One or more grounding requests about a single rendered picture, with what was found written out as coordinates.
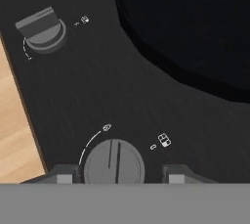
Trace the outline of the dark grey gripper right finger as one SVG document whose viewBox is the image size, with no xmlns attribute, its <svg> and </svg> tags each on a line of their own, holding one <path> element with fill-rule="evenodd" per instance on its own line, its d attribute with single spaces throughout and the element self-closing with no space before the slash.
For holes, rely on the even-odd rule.
<svg viewBox="0 0 250 224">
<path fill-rule="evenodd" d="M 162 182 L 165 184 L 215 184 L 214 180 L 195 174 L 184 164 L 164 164 Z"/>
</svg>

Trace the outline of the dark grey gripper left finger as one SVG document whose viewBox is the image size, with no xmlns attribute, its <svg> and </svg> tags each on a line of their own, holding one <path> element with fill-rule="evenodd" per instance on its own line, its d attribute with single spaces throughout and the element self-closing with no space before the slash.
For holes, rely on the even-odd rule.
<svg viewBox="0 0 250 224">
<path fill-rule="evenodd" d="M 82 167 L 78 164 L 57 164 L 47 174 L 23 181 L 23 184 L 81 184 L 84 182 Z"/>
</svg>

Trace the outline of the grey round stove knob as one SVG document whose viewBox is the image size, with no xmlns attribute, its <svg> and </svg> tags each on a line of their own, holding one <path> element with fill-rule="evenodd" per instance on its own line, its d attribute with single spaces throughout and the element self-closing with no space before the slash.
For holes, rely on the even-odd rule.
<svg viewBox="0 0 250 224">
<path fill-rule="evenodd" d="M 143 184 L 145 176 L 145 163 L 139 151 L 119 139 L 99 143 L 84 164 L 86 184 Z"/>
<path fill-rule="evenodd" d="M 52 7 L 16 22 L 15 27 L 23 37 L 25 53 L 29 49 L 37 54 L 51 54 L 66 40 L 66 25 Z"/>
</svg>

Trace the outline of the black stove hob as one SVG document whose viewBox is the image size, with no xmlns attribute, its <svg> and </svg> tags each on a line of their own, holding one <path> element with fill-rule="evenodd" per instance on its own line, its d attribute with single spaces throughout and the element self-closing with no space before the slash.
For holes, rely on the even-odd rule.
<svg viewBox="0 0 250 224">
<path fill-rule="evenodd" d="M 67 40 L 49 55 L 16 23 L 51 7 Z M 250 183 L 250 105 L 190 88 L 153 66 L 121 28 L 114 0 L 0 0 L 0 34 L 48 169 L 122 139 L 158 182 L 166 163 L 219 183 Z"/>
</svg>

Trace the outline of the black pan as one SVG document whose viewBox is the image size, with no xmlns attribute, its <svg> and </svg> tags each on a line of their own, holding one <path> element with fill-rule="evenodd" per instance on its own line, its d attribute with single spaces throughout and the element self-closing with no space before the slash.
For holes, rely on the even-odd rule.
<svg viewBox="0 0 250 224">
<path fill-rule="evenodd" d="M 250 0 L 115 0 L 140 53 L 178 81 L 250 104 Z"/>
</svg>

